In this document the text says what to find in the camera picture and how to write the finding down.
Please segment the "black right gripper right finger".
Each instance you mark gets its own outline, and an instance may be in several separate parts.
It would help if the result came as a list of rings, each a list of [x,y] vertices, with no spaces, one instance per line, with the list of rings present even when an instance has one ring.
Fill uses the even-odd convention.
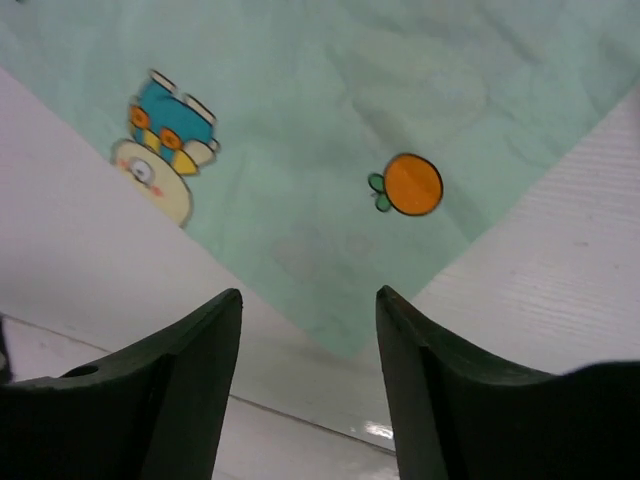
[[[496,356],[390,287],[376,327],[403,479],[635,479],[639,365],[553,375]]]

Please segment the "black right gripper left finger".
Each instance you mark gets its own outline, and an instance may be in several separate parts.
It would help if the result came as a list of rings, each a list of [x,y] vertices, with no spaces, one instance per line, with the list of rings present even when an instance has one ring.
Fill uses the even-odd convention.
[[[228,289],[58,378],[1,388],[4,479],[209,479],[239,352]]]

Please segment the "green cartoon print placemat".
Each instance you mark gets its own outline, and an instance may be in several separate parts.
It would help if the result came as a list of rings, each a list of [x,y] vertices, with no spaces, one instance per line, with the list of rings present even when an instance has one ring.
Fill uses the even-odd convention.
[[[1,65],[358,353],[639,81],[635,1],[5,1]]]

